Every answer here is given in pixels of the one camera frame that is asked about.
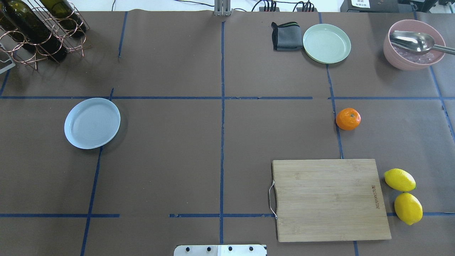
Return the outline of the light blue plate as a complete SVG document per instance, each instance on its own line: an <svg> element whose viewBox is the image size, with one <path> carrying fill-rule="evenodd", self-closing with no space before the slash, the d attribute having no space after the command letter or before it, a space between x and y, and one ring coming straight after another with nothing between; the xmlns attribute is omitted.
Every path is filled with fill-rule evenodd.
<svg viewBox="0 0 455 256"><path fill-rule="evenodd" d="M118 107L104 98L90 98L75 105L64 123L70 144L80 149L94 149L111 141L120 128Z"/></svg>

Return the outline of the light green plate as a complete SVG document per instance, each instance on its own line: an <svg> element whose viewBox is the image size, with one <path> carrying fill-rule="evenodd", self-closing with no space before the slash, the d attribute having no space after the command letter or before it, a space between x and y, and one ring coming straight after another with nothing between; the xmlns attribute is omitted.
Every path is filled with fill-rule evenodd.
<svg viewBox="0 0 455 256"><path fill-rule="evenodd" d="M345 60L351 52L351 41L339 27L331 24L316 24L303 35L307 55L316 62L335 64Z"/></svg>

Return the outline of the dark grey folded cloth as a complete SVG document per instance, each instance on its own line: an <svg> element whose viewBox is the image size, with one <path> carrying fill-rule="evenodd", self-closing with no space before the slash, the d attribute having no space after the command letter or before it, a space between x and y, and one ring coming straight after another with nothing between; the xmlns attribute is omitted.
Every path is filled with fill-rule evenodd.
<svg viewBox="0 0 455 256"><path fill-rule="evenodd" d="M279 52L297 51L304 48L302 31L297 22L271 23L273 28L273 50Z"/></svg>

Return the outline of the orange mandarin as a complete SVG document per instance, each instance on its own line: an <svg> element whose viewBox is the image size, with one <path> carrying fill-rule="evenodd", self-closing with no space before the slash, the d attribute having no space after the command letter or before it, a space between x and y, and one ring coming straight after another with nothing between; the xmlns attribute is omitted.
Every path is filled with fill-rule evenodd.
<svg viewBox="0 0 455 256"><path fill-rule="evenodd" d="M335 117L335 123L343 130L354 130L360 125L361 120L360 113L354 108L343 109Z"/></svg>

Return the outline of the bamboo cutting board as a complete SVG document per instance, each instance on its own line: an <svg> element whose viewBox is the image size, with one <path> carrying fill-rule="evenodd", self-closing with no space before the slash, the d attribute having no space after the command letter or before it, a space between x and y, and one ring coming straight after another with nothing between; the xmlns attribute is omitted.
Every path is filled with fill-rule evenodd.
<svg viewBox="0 0 455 256"><path fill-rule="evenodd" d="M390 240L375 159L276 159L279 242Z"/></svg>

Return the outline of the black power strip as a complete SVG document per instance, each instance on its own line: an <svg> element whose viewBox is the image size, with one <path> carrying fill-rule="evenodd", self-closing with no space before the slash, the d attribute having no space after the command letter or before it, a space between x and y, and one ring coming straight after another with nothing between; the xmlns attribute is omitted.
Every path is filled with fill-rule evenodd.
<svg viewBox="0 0 455 256"><path fill-rule="evenodd" d="M278 2L272 0L262 0L257 2L258 4L263 3L263 6L259 6L259 12L279 12Z"/></svg>
<svg viewBox="0 0 455 256"><path fill-rule="evenodd" d="M317 12L317 9L315 8L314 4L310 1L303 2L300 1L294 5L293 12Z"/></svg>

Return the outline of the upper yellow lemon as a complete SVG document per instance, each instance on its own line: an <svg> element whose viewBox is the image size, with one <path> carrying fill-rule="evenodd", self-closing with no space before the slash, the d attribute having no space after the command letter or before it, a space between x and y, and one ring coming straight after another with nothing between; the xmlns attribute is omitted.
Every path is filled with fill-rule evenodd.
<svg viewBox="0 0 455 256"><path fill-rule="evenodd" d="M402 169L394 168L388 170L384 173L384 178L385 183L397 191L408 192L416 188L414 177Z"/></svg>

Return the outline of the yellow lemon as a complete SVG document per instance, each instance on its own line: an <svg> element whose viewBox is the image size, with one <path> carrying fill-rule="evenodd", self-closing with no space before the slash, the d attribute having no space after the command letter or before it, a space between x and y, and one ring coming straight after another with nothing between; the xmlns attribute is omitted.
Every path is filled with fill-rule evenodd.
<svg viewBox="0 0 455 256"><path fill-rule="evenodd" d="M384 178L385 183L397 191L408 192L416 188L414 177L402 169L394 168L388 170L384 173Z"/></svg>
<svg viewBox="0 0 455 256"><path fill-rule="evenodd" d="M423 217L423 207L411 193L403 192L397 196L394 209L397 217L407 225L413 225Z"/></svg>

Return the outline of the pink bowl with ice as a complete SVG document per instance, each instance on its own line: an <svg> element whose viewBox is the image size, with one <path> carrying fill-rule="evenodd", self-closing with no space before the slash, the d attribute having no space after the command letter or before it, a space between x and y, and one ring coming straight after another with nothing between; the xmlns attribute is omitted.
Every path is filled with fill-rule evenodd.
<svg viewBox="0 0 455 256"><path fill-rule="evenodd" d="M430 34L437 45L446 46L445 39L432 26L418 20L401 20L388 30L383 43L383 52L387 61L395 68L405 71L417 71L438 63L445 53L430 50L425 54L413 52L391 44L390 34L394 31L413 31Z"/></svg>

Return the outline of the lower yellow lemon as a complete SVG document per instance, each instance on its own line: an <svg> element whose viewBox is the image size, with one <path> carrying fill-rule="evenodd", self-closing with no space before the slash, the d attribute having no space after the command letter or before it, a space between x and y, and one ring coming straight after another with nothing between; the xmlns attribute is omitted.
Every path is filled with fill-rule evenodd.
<svg viewBox="0 0 455 256"><path fill-rule="evenodd" d="M407 225L413 225L423 217L423 207L411 193L403 192L397 196L394 209L397 217Z"/></svg>

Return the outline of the metal scoop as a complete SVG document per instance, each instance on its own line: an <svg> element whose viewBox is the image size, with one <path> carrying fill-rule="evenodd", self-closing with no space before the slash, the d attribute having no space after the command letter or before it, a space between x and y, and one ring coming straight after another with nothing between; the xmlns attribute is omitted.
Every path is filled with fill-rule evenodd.
<svg viewBox="0 0 455 256"><path fill-rule="evenodd" d="M393 31L389 35L391 44L414 52L426 53L435 50L447 54L455 54L455 49L437 45L434 38L427 33L414 31Z"/></svg>

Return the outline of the dark green wine bottle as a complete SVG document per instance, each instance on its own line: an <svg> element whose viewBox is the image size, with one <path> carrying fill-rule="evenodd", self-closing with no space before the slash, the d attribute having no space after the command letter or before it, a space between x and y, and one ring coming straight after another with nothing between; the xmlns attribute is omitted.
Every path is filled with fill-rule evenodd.
<svg viewBox="0 0 455 256"><path fill-rule="evenodd" d="M7 18L26 37L29 43L36 46L41 55L58 63L65 60L67 49L29 5L21 0L2 0L1 3L3 5L2 10Z"/></svg>

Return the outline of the aluminium frame post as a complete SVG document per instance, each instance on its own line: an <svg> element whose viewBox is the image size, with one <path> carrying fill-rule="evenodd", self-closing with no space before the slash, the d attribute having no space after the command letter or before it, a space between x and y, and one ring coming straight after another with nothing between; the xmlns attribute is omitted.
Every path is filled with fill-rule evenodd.
<svg viewBox="0 0 455 256"><path fill-rule="evenodd" d="M215 0L214 16L231 16L231 0Z"/></svg>

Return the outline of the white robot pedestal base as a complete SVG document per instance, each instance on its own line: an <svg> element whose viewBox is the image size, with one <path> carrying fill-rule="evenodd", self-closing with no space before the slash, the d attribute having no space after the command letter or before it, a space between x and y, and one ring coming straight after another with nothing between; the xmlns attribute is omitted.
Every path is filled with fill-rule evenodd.
<svg viewBox="0 0 455 256"><path fill-rule="evenodd" d="M268 250L260 244L234 245L180 245L174 256L267 256Z"/></svg>

